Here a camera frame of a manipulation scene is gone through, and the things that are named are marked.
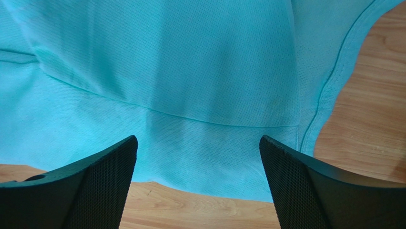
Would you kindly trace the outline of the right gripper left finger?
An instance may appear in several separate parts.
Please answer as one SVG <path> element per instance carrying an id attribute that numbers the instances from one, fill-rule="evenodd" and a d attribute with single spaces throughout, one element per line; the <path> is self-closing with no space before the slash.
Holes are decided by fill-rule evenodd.
<path id="1" fill-rule="evenodd" d="M 1 183 L 1 228 L 117 229 L 137 148 L 132 135 L 53 171 Z"/>

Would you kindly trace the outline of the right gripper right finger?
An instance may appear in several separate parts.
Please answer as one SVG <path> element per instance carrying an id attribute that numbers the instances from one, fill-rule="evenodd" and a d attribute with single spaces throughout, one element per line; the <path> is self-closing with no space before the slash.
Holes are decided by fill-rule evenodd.
<path id="1" fill-rule="evenodd" d="M 259 150 L 281 228 L 405 228 L 405 184 L 340 169 L 266 135 Z"/>

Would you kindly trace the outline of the mint green t shirt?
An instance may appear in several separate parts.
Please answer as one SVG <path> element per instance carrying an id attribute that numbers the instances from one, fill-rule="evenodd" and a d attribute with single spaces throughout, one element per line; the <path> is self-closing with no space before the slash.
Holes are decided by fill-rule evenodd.
<path id="1" fill-rule="evenodd" d="M 262 136 L 312 156 L 397 0 L 3 0 L 0 161 L 54 170 L 134 135 L 135 182 L 272 201 Z"/>

